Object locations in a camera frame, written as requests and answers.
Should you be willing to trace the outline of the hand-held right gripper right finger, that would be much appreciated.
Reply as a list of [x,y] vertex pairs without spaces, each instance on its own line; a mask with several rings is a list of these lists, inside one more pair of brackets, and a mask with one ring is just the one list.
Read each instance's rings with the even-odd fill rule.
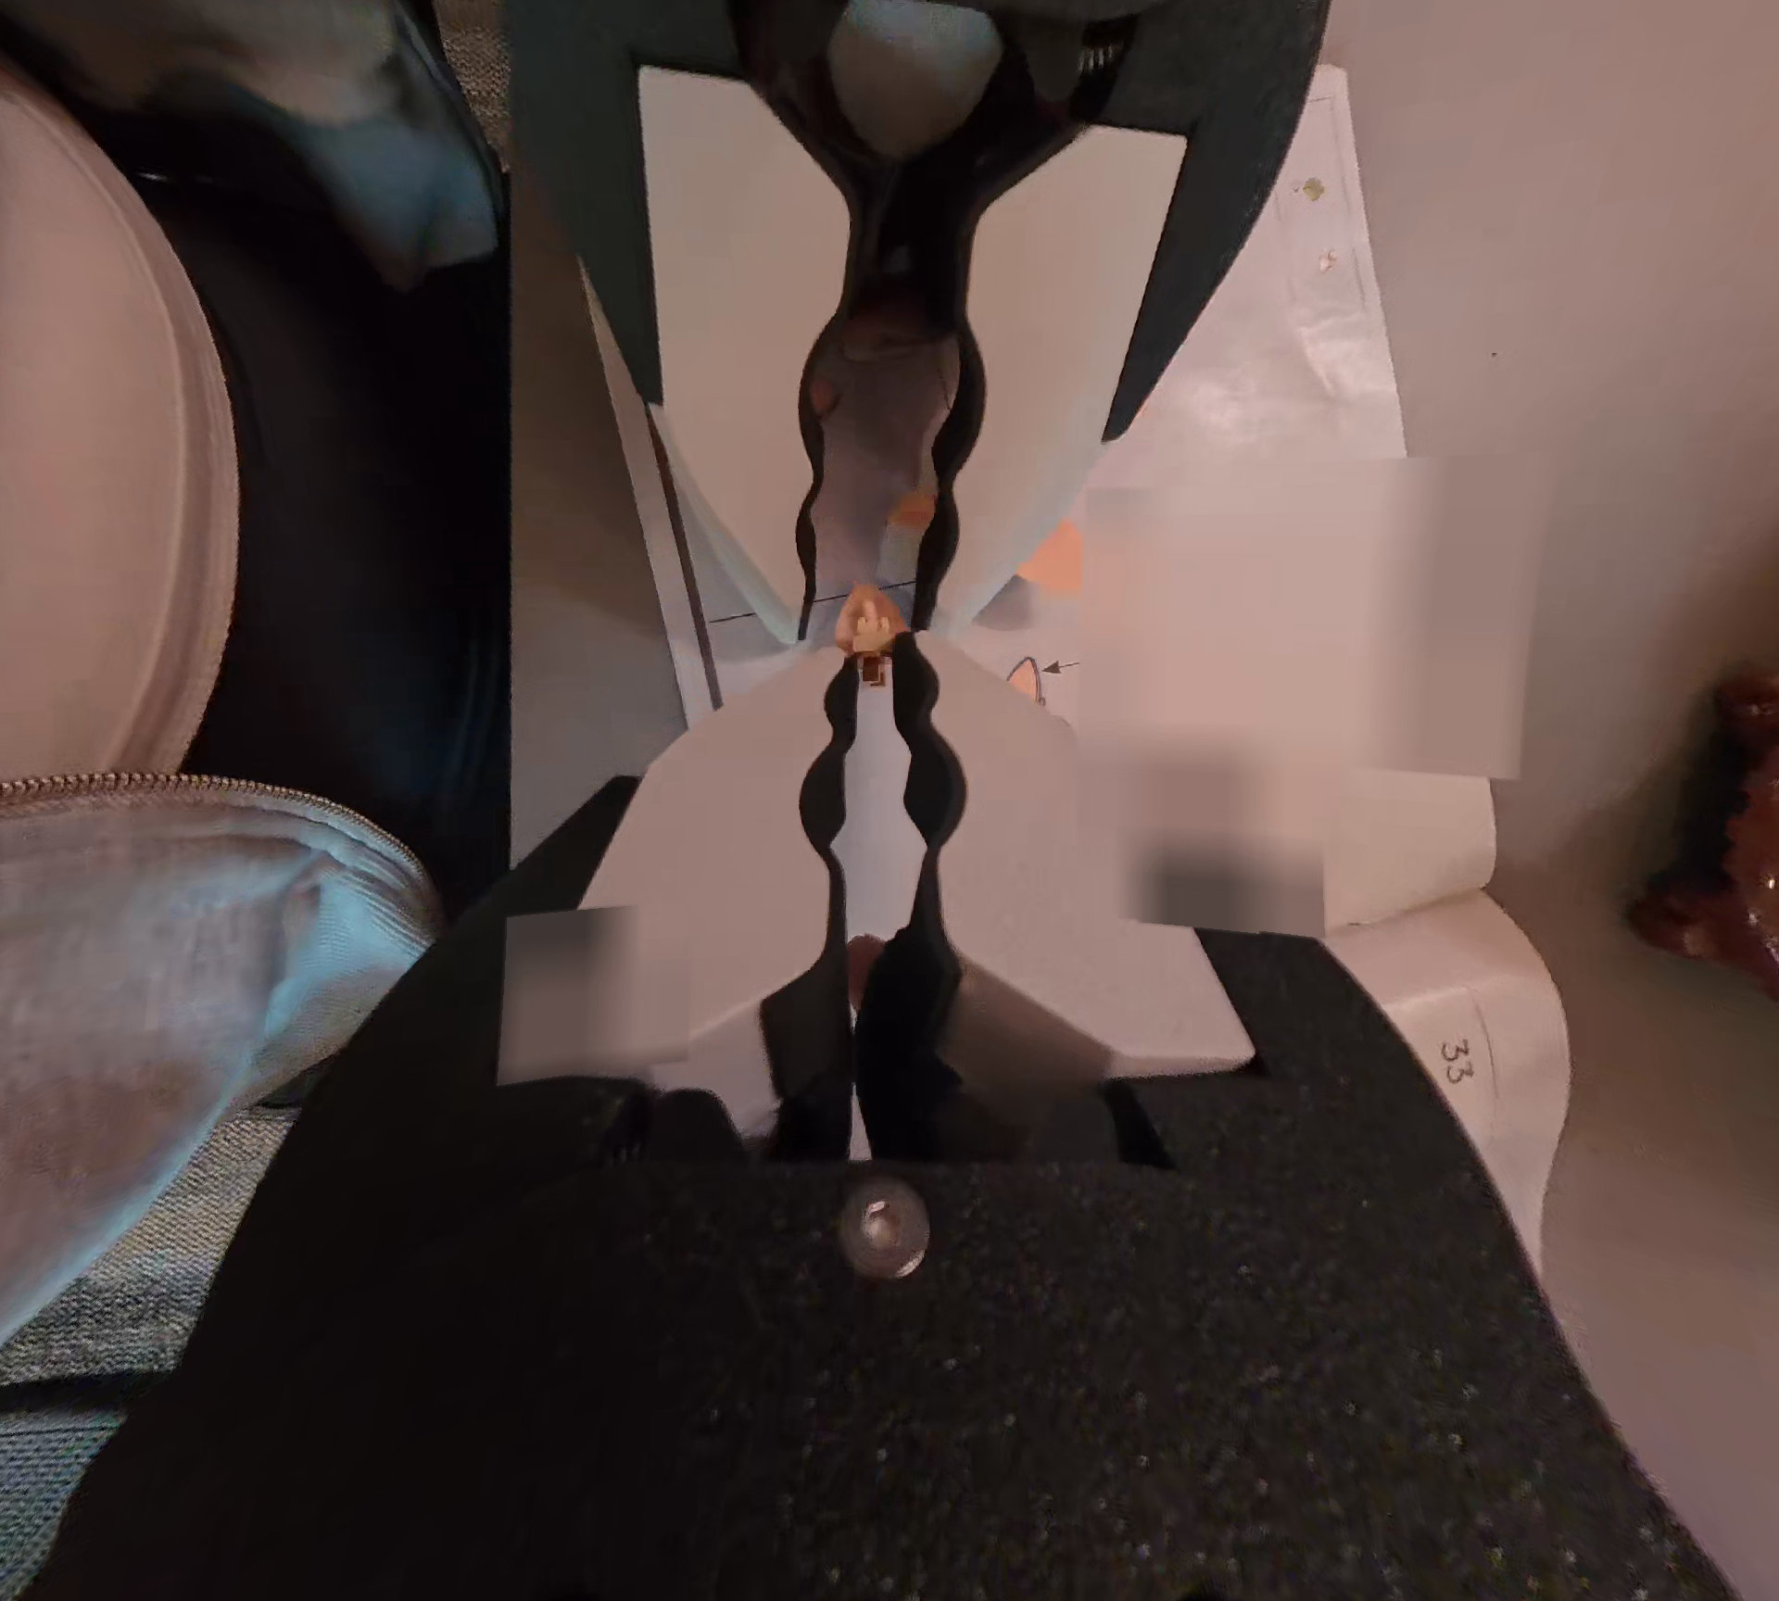
[[1028,1150],[1111,1083],[1254,1061],[1197,935],[1113,912],[1078,851],[1078,746],[930,634],[857,692],[850,935],[880,938],[872,1150]]

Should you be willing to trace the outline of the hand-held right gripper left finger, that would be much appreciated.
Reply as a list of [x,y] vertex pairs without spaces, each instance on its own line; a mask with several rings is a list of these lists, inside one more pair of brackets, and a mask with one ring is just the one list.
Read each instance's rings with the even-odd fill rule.
[[800,796],[833,738],[833,651],[809,651],[676,740],[641,777],[581,899],[576,1061],[706,1092],[765,1139],[767,1001],[828,946],[832,875]]

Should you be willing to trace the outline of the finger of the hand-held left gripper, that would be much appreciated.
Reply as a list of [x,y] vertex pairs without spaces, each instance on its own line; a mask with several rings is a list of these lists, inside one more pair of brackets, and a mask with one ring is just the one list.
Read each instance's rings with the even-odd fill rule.
[[811,601],[811,366],[846,286],[846,197],[737,80],[635,79],[661,399],[680,501],[780,646]]
[[1097,466],[1185,153],[1176,136],[1089,127],[980,218],[963,316],[983,410],[950,481],[937,636],[987,609]]

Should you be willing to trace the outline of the peach pink brick flower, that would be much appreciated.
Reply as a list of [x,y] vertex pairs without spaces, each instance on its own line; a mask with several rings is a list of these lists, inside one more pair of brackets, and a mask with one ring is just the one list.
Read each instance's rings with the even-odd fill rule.
[[1054,601],[1078,601],[1085,577],[1085,542],[1074,518],[1059,520],[1015,570],[1015,581]]

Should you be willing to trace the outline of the white desk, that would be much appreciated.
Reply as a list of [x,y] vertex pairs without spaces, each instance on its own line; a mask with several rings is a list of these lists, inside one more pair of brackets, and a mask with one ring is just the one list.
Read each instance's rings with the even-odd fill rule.
[[[1636,1457],[1775,1598],[1775,1005],[1621,922],[1710,679],[1775,662],[1775,0],[1330,0],[1415,453],[1554,468],[1493,896],[1573,1094],[1547,1279]],[[509,844],[681,725],[591,316],[522,162]]]

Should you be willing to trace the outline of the person's left hand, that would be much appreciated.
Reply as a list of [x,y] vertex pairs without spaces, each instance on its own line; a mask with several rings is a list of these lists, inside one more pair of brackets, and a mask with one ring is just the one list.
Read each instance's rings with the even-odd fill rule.
[[815,357],[811,408],[826,420],[854,368],[869,368],[946,345],[954,325],[909,279],[878,279],[854,303]]

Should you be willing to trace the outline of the white instruction booklet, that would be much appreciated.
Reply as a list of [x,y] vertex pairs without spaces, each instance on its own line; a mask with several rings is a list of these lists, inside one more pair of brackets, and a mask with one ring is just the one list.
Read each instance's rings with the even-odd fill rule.
[[[1311,475],[1354,508],[1358,492],[1378,497],[1384,468],[1404,458],[1345,75],[1321,67],[1256,231],[1065,520],[1085,542],[1095,497],[1195,514],[1219,488],[1256,488],[1274,508],[1289,488],[1306,497]],[[689,718],[700,720],[813,647],[830,647],[841,590],[854,583],[835,571],[822,579],[807,636],[778,644],[717,562],[667,455],[655,475],[674,486],[691,533],[693,564],[680,573],[717,597],[711,612],[691,614],[691,592],[678,592],[678,625],[713,646],[717,685],[693,692]],[[1076,685],[1080,609],[1080,599],[1041,596],[1013,575],[941,642],[1076,725],[1089,694]],[[1226,911],[1228,927],[1300,929],[1354,966],[1476,1148],[1538,1272],[1569,1105],[1569,1038],[1545,964],[1486,896],[1497,864],[1489,781],[1469,772],[1299,770],[1250,779],[1248,788],[1243,807],[1261,820],[1261,846],[1228,857],[1271,874],[1256,877],[1252,911]]]

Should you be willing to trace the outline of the grey zippered pouch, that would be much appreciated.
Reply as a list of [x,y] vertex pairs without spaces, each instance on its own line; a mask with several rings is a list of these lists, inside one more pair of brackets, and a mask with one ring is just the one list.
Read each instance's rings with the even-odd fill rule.
[[3,1339],[216,1126],[339,1053],[444,925],[420,861],[326,799],[192,773],[3,783]]

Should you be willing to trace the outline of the beige round cushion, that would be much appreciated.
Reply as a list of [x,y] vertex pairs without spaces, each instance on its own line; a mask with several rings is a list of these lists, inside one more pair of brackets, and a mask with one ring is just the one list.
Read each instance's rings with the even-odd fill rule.
[[1,779],[179,770],[226,651],[233,412],[164,231],[1,71]]

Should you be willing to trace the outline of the brown glossy figurine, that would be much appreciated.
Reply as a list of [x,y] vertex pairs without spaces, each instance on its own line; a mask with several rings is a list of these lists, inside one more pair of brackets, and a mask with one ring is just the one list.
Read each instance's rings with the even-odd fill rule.
[[1734,970],[1777,1000],[1777,675],[1714,690],[1710,729],[1678,798],[1669,862],[1625,922],[1645,946]]

